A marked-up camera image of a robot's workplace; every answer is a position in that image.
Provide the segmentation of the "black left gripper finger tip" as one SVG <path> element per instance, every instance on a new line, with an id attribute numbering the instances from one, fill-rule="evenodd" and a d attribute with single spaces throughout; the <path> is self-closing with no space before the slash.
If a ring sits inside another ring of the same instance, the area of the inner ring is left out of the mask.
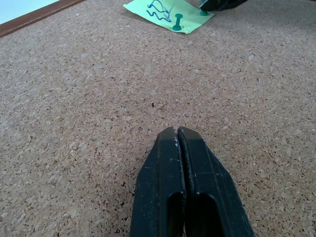
<path id="1" fill-rule="evenodd" d="M 202 11 L 221 11 L 238 7 L 247 0 L 202 0 L 199 8 Z"/>

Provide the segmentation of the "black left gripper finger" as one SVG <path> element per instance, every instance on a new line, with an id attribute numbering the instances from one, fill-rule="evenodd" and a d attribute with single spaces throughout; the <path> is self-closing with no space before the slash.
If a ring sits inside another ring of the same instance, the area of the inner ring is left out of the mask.
<path id="1" fill-rule="evenodd" d="M 178 128 L 184 166 L 188 237 L 252 237 L 254 232 L 234 182 L 202 137 Z"/>
<path id="2" fill-rule="evenodd" d="M 186 188 L 177 135 L 163 130 L 136 180 L 130 236 L 180 237 L 183 234 Z"/>

